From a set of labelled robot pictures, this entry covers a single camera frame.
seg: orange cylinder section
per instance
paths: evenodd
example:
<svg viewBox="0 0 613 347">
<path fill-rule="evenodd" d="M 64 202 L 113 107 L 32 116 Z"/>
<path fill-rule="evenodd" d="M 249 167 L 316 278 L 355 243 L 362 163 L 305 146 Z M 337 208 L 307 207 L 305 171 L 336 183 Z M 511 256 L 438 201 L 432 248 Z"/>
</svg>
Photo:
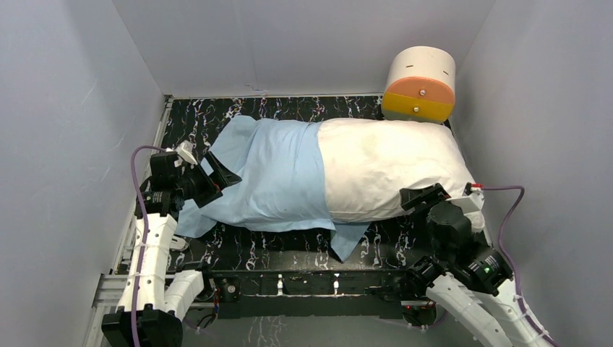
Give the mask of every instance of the orange cylinder section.
<svg viewBox="0 0 613 347">
<path fill-rule="evenodd" d="M 455 105 L 455 93 L 445 83 L 428 77 L 411 76 L 394 81 L 385 91 L 437 103 Z"/>
</svg>

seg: wire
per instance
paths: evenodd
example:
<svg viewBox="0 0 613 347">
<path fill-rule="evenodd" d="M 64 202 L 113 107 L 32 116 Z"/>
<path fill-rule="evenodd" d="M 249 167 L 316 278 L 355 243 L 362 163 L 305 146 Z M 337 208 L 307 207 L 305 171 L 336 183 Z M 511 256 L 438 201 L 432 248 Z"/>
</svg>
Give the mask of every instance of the wire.
<svg viewBox="0 0 613 347">
<path fill-rule="evenodd" d="M 149 220 L 147 218 L 147 211 L 145 209 L 145 200 L 142 198 L 142 193 L 140 191 L 140 187 L 138 185 L 138 177 L 136 175 L 136 154 L 141 150 L 159 150 L 164 151 L 163 148 L 155 147 L 155 146 L 140 146 L 132 153 L 132 157 L 130 159 L 130 169 L 132 170 L 132 183 L 134 183 L 134 189 L 136 189 L 136 195 L 138 199 L 138 204 L 140 206 L 140 210 L 142 211 L 142 221 L 145 224 L 142 232 L 142 244 L 144 247 L 147 245 L 147 234 L 149 233 Z M 136 318 L 136 310 L 137 310 L 137 300 L 138 300 L 138 287 L 140 284 L 140 271 L 142 269 L 142 260 L 145 257 L 145 250 L 140 249 L 138 254 L 138 261 L 136 264 L 135 277 L 134 277 L 134 290 L 132 291 L 132 310 L 130 312 L 130 325 L 132 328 L 132 341 L 134 342 L 134 347 L 140 347 L 140 341 L 138 338 L 138 326 L 137 326 L 137 318 Z"/>
<path fill-rule="evenodd" d="M 526 193 L 526 188 L 524 188 L 523 186 L 481 187 L 481 188 L 484 191 L 485 190 L 489 190 L 489 191 L 519 190 L 520 191 L 517 200 L 515 201 L 513 206 L 511 206 L 511 208 L 509 209 L 509 212 L 507 212 L 507 215 L 505 216 L 505 218 L 502 220 L 502 223 L 500 224 L 500 229 L 498 231 L 498 247 L 500 248 L 500 252 L 502 253 L 502 255 L 504 255 L 505 258 L 509 260 L 509 265 L 511 266 L 511 270 L 513 271 L 513 273 L 515 273 L 515 294 L 519 296 L 518 303 L 519 303 L 521 313 L 526 316 L 526 320 L 528 320 L 528 323 L 530 324 L 530 326 L 539 335 L 543 335 L 543 339 L 545 341 L 547 341 L 550 345 L 554 347 L 560 347 L 560 345 L 558 345 L 551 336 L 544 333 L 544 331 L 539 327 L 539 325 L 537 325 L 536 322 L 534 322 L 534 319 L 532 318 L 532 316 L 528 314 L 528 309 L 526 308 L 526 303 L 521 293 L 520 277 L 519 277 L 519 272 L 517 270 L 517 266 L 515 265 L 515 262 L 513 262 L 513 259 L 511 258 L 511 256 L 507 253 L 507 250 L 505 249 L 505 245 L 502 242 L 502 235 L 505 232 L 505 226 L 507 225 L 507 222 L 509 221 L 511 215 L 513 214 L 513 211 L 515 211 L 516 207 L 519 205 L 521 199 L 523 198 L 524 193 Z"/>
</svg>

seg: zip tie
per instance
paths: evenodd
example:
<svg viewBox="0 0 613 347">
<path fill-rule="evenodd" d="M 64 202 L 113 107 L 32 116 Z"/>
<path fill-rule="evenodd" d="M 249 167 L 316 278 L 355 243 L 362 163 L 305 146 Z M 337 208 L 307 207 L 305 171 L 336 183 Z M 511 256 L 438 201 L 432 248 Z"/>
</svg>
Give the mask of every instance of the zip tie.
<svg viewBox="0 0 613 347">
<path fill-rule="evenodd" d="M 143 277 L 155 277 L 158 280 L 166 280 L 166 277 L 162 277 L 162 276 L 157 275 L 155 273 L 151 273 L 151 274 L 134 273 L 134 275 L 128 275 L 128 277 L 126 277 L 126 279 L 127 280 L 134 280 L 137 276 L 139 277 L 138 281 L 140 281 Z"/>
<path fill-rule="evenodd" d="M 526 344 L 530 344 L 533 343 L 534 341 L 536 341 L 537 338 L 542 338 L 543 336 L 548 335 L 549 336 L 549 331 L 543 329 L 543 332 L 538 334 L 537 336 L 532 337 L 530 340 L 527 340 L 525 343 Z"/>
</svg>

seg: black and white patterned surface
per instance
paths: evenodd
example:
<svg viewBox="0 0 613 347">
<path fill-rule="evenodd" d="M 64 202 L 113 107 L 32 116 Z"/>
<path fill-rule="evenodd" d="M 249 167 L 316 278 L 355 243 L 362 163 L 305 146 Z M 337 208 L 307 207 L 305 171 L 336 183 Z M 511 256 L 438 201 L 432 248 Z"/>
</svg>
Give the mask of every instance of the black and white patterned surface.
<svg viewBox="0 0 613 347">
<path fill-rule="evenodd" d="M 235 115 L 301 121 L 382 119 L 380 104 L 379 96 L 175 100 L 162 146 L 174 147 L 189 140 L 202 160 Z M 214 270 L 397 269 L 421 258 L 428 244 L 424 229 L 409 218 L 372 223 L 344 263 L 330 248 L 330 232 L 323 229 L 268 233 L 218 223 L 203 237 L 188 242 L 185 252 L 172 252 L 169 270 L 200 260 L 206 260 Z"/>
</svg>

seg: white wall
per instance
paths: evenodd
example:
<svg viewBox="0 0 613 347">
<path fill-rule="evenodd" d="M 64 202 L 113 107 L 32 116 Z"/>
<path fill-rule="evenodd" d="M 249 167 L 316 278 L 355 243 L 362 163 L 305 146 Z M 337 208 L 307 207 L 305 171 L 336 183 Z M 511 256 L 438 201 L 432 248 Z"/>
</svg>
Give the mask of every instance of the white wall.
<svg viewBox="0 0 613 347">
<path fill-rule="evenodd" d="M 610 1 L 498 0 L 456 85 L 476 179 L 526 186 L 506 245 L 563 346 L 613 346 L 611 18 Z M 514 199 L 487 195 L 490 228 Z"/>
<path fill-rule="evenodd" d="M 113 2 L 162 92 L 184 97 L 382 92 L 404 48 L 460 66 L 494 0 Z"/>
<path fill-rule="evenodd" d="M 0 105 L 0 344 L 82 346 L 163 95 L 110 0 L 8 0 Z"/>
</svg>

